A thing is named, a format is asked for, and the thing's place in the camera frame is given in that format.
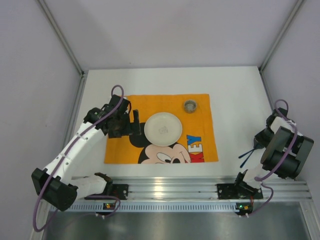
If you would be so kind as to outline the white round plate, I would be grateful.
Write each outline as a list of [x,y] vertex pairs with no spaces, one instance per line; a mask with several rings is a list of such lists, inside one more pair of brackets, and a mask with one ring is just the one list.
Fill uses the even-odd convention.
[[181,121],[172,113],[158,112],[150,116],[144,125],[146,139],[153,145],[167,147],[176,143],[183,132]]

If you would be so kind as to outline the blue fork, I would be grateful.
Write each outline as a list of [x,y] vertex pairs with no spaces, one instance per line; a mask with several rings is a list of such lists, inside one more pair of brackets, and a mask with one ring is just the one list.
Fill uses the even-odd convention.
[[242,162],[242,164],[240,165],[240,168],[243,168],[244,165],[247,163],[248,159],[251,157],[251,155],[253,154],[253,152],[251,154],[246,155],[245,160]]

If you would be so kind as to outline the blue spoon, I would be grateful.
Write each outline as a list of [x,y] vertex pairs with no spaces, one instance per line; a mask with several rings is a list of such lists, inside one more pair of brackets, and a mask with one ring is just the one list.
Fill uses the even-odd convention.
[[251,150],[249,150],[249,151],[247,151],[247,152],[245,152],[245,153],[241,154],[241,155],[238,157],[238,159],[241,159],[241,158],[243,158],[244,156],[246,156],[246,155],[248,155],[248,154],[253,153],[255,150],[256,150],[256,149],[255,149],[255,148],[253,148],[253,149],[251,149]]

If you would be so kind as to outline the orange Mickey placemat cloth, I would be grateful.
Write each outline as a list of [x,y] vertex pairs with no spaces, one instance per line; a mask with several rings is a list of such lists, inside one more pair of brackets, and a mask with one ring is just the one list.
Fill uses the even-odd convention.
[[[213,118],[208,94],[129,95],[127,99],[139,111],[141,135],[108,138],[105,164],[197,164],[218,162]],[[194,100],[197,109],[186,113],[184,102]],[[182,135],[169,146],[150,143],[144,133],[149,117],[167,112],[182,123]]]

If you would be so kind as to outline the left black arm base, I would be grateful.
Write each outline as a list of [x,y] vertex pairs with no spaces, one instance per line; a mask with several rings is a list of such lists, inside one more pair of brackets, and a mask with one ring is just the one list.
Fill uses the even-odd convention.
[[128,184],[113,184],[111,188],[110,195],[118,199],[127,200],[129,194]]

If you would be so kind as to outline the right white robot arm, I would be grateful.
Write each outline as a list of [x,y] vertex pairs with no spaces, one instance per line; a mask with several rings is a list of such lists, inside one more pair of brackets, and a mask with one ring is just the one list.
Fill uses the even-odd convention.
[[253,138],[253,149],[243,153],[242,168],[255,150],[265,149],[260,163],[253,169],[238,173],[234,182],[239,198],[250,198],[272,174],[279,178],[296,178],[314,146],[314,140],[297,130],[294,121],[287,118],[288,108],[276,108],[266,120],[266,127]]

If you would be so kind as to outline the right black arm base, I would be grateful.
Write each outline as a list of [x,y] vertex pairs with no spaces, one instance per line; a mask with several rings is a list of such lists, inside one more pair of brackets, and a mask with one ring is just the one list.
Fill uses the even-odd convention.
[[217,194],[219,200],[262,200],[264,198],[261,189],[240,186],[235,183],[217,184]]

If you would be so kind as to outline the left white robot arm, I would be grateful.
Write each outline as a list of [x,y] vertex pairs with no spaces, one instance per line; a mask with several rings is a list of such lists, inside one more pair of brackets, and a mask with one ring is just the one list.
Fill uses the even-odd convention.
[[31,179],[37,195],[60,211],[67,210],[76,200],[91,195],[108,194],[112,179],[97,172],[91,176],[73,179],[76,168],[104,137],[121,138],[140,135],[138,110],[131,102],[112,95],[102,108],[94,107],[83,119],[77,133],[44,169],[36,168]]

